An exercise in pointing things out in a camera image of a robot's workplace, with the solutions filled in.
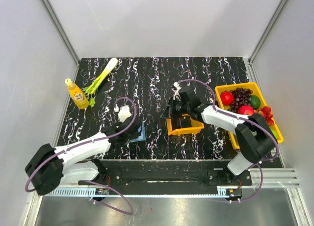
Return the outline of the small orange card bin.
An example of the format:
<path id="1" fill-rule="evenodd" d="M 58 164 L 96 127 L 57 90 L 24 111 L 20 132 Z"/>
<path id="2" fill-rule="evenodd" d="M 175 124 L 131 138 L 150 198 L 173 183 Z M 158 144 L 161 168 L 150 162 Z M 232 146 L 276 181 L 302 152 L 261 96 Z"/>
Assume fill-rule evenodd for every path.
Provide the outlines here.
<path id="1" fill-rule="evenodd" d="M 166 119 L 168 136 L 181 136 L 186 134 L 198 134 L 204 129 L 202 122 L 192 119 L 188 114 L 184 114 L 178 119 Z"/>

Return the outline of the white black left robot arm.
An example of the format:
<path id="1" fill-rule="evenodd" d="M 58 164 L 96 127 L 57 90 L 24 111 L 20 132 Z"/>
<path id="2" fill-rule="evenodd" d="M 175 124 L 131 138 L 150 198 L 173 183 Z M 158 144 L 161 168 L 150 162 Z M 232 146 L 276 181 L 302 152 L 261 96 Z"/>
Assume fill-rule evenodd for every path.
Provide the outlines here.
<path id="1" fill-rule="evenodd" d="M 28 180 L 26 192 L 35 191 L 43 196 L 55 190 L 62 182 L 79 182 L 91 180 L 102 184 L 106 172 L 95 164 L 86 167 L 80 161 L 93 155 L 108 152 L 115 144 L 123 141 L 143 140 L 143 123 L 130 119 L 123 123 L 103 128 L 95 135 L 81 141 L 52 147 L 42 145 L 25 167 Z"/>

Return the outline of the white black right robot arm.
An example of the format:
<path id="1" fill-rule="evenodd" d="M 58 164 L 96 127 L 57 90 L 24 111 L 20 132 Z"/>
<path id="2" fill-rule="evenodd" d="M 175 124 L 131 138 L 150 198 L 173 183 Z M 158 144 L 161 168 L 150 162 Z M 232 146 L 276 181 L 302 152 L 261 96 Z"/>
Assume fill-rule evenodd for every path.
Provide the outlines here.
<path id="1" fill-rule="evenodd" d="M 227 184 L 236 184 L 241 173 L 258 164 L 278 147 L 277 139 L 264 118 L 257 113 L 240 115 L 218 108 L 215 104 L 201 102 L 192 89 L 178 89 L 170 97 L 161 114 L 164 119 L 179 119 L 189 115 L 193 120 L 215 125 L 233 133 L 240 152 L 228 163 L 223 179 Z"/>

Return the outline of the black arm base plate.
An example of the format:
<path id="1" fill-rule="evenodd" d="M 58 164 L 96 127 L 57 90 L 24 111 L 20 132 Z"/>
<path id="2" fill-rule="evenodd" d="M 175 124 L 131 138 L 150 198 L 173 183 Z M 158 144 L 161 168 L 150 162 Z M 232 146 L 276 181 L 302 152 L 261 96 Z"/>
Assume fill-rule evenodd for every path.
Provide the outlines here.
<path id="1" fill-rule="evenodd" d="M 227 170 L 228 160 L 93 160 L 99 170 L 92 181 L 110 186 L 130 182 L 187 182 L 211 186 L 251 186 L 250 173 Z"/>

